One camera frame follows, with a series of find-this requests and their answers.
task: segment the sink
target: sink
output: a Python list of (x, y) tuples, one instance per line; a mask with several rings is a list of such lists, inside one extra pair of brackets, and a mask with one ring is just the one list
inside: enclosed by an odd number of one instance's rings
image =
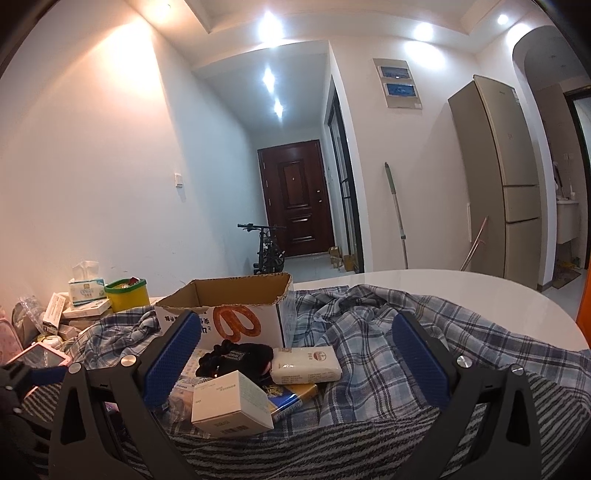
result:
[(578, 200), (556, 200), (556, 243), (564, 244), (579, 236), (580, 215)]

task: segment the tile floor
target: tile floor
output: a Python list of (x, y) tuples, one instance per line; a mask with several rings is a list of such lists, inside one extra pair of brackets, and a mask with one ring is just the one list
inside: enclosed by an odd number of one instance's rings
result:
[(333, 268), (328, 254), (303, 255), (285, 259), (283, 271), (291, 273), (294, 283), (342, 277), (355, 272), (347, 272), (344, 267)]
[(581, 298), (583, 298), (586, 278), (587, 271), (583, 270), (579, 277), (567, 283), (564, 287), (558, 289), (550, 287), (542, 292), (542, 295), (560, 305), (566, 313), (576, 320)]

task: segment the pink phone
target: pink phone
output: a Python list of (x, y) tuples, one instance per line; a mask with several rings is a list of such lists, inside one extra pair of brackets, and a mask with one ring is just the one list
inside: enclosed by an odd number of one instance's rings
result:
[(23, 362), (31, 368), (57, 367), (58, 365), (70, 365), (72, 362), (72, 359), (64, 352), (43, 343), (34, 343), (10, 361), (14, 362), (15, 360)]

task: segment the floor mat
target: floor mat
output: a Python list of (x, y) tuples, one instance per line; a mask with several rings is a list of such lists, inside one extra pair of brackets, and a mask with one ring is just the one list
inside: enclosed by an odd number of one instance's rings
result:
[(580, 272), (572, 268), (564, 267), (562, 265), (557, 264), (554, 266), (554, 277), (552, 279), (552, 286), (554, 288), (562, 288), (566, 284), (572, 282), (580, 274)]

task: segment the brown door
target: brown door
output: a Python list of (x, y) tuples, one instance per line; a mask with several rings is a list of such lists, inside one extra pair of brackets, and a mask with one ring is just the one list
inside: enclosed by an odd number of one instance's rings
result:
[(327, 252), (335, 243), (320, 142), (258, 151), (269, 225), (286, 257)]

